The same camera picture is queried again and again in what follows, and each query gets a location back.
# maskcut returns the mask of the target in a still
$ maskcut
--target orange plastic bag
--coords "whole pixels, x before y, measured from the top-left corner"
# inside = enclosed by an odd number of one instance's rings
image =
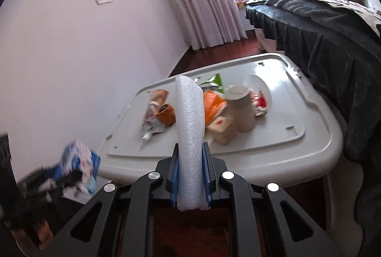
[[[226,101],[217,92],[212,90],[204,92],[205,127],[208,127],[222,113],[226,105]]]

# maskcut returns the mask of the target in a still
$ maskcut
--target white foam tube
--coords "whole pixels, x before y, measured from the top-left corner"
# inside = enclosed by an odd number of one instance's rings
[[[176,126],[179,144],[177,207],[208,208],[202,174],[201,147],[205,132],[202,89],[187,76],[176,78]]]

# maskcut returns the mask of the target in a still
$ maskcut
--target blue gripper pad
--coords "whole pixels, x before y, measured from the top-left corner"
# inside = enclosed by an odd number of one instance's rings
[[[210,182],[210,175],[209,175],[208,160],[206,158],[206,150],[205,150],[204,144],[202,144],[202,174],[204,177],[206,202],[208,203],[208,206],[210,207],[212,204],[212,194],[210,191],[211,182]]]
[[[173,167],[173,173],[172,173],[171,206],[176,205],[178,186],[179,186],[179,156],[176,157],[176,161],[175,161],[175,165]]]
[[[206,202],[208,203],[208,206],[211,206],[212,202],[212,195],[210,191],[210,175],[209,175],[209,168],[208,168],[208,160],[206,158],[206,150],[205,146],[202,145],[202,173],[203,173],[203,179],[204,179],[204,188],[205,188],[205,197]],[[177,202],[177,192],[178,192],[178,186],[179,186],[179,157],[176,157],[175,165],[173,167],[173,174],[172,174],[172,180],[171,180],[171,206],[176,206]]]

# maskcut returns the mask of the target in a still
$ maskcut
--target plastic lid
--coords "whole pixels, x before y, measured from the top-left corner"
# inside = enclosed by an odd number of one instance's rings
[[[235,108],[240,109],[251,104],[250,90],[245,85],[237,85],[225,90],[225,99],[227,103]]]

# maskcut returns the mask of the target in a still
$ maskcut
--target dark bedspread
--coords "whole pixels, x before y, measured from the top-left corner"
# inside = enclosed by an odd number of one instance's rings
[[[314,0],[247,6],[246,18],[341,111],[344,154],[364,169],[355,215],[364,229],[360,256],[381,255],[381,42],[357,14]]]

